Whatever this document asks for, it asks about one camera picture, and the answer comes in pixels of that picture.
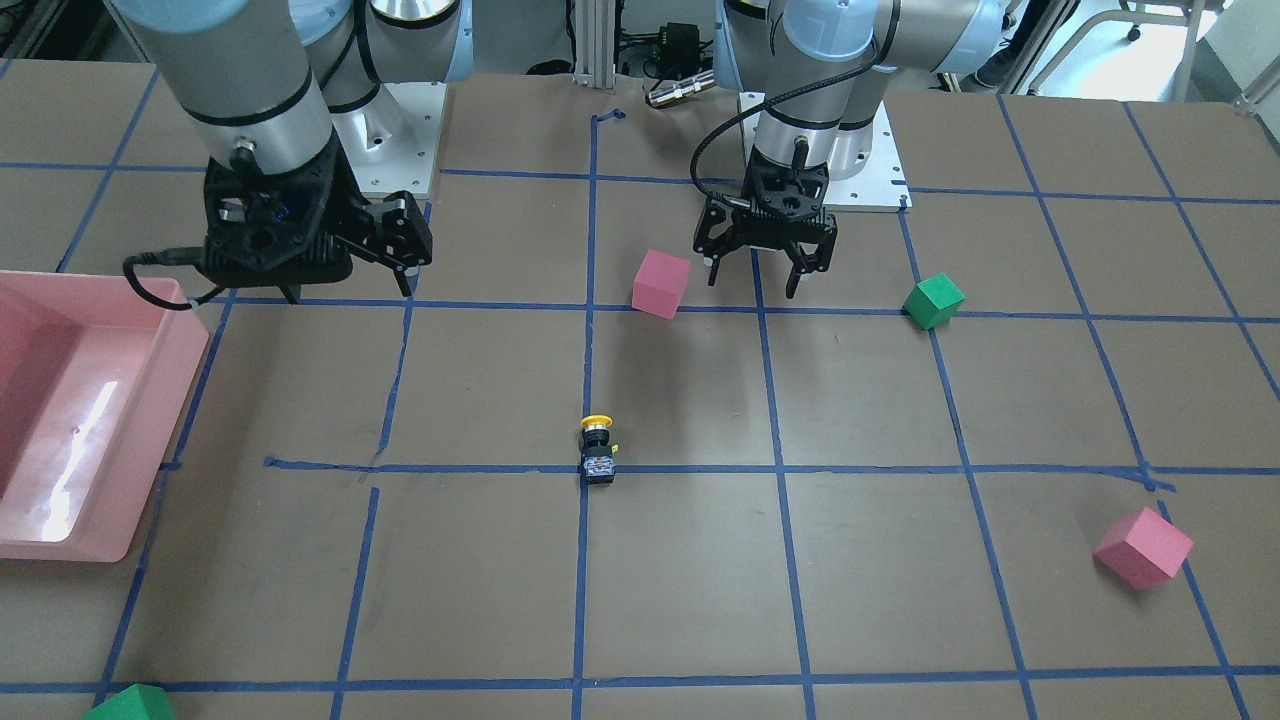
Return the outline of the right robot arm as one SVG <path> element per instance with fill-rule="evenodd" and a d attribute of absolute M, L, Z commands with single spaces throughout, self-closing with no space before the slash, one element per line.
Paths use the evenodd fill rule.
<path fill-rule="evenodd" d="M 115 1 L 209 150 L 197 247 L 138 252 L 131 288 L 168 311 L 228 290 L 346 281 L 389 269 L 410 297 L 433 259 L 413 190 L 369 199 L 356 167 L 416 158 L 392 87 L 466 79 L 468 1 Z"/>

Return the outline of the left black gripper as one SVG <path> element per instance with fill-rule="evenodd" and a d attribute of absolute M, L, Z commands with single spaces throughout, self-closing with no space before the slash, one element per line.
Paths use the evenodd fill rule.
<path fill-rule="evenodd" d="M 785 297 L 795 297 L 804 278 L 827 272 L 838 237 L 837 220 L 826 209 L 829 168 L 778 163 L 759 150 L 748 156 L 740 208 L 705 197 L 695 229 L 692 250 L 708 266 L 707 286 L 713 287 L 721 263 L 744 246 L 783 250 L 792 263 Z"/>

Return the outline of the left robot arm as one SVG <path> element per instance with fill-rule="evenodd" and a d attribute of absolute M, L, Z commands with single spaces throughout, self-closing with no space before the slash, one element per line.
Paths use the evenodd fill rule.
<path fill-rule="evenodd" d="M 977 70 L 1004 32 L 1001 1 L 719 1 L 716 83 L 762 100 L 714 128 L 690 176 L 705 196 L 692 249 L 716 281 L 741 249 L 783 252 L 786 295 L 829 268 L 837 220 L 829 187 L 859 174 L 890 77 L 900 68 Z M 741 190 L 705 186 L 698 167 L 713 140 L 755 119 Z"/>

